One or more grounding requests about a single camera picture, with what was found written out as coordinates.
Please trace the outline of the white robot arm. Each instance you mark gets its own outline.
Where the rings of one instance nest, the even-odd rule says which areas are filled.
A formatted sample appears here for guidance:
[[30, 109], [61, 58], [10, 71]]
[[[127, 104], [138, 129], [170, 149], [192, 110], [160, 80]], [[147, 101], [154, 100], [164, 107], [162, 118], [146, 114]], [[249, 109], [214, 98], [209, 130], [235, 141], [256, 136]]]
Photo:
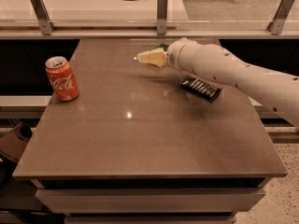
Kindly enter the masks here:
[[170, 65], [200, 78], [229, 85], [299, 127], [299, 77], [270, 70], [237, 58], [216, 44], [187, 38], [137, 54], [140, 63]]

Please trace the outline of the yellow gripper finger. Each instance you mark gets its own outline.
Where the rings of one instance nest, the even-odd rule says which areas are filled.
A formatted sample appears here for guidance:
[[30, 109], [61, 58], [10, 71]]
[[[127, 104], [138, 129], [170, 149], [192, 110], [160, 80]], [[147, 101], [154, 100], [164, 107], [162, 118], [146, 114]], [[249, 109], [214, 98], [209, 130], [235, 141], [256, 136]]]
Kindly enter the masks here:
[[137, 54], [140, 63], [146, 63], [162, 67], [167, 63], [167, 52], [163, 48], [146, 50]]

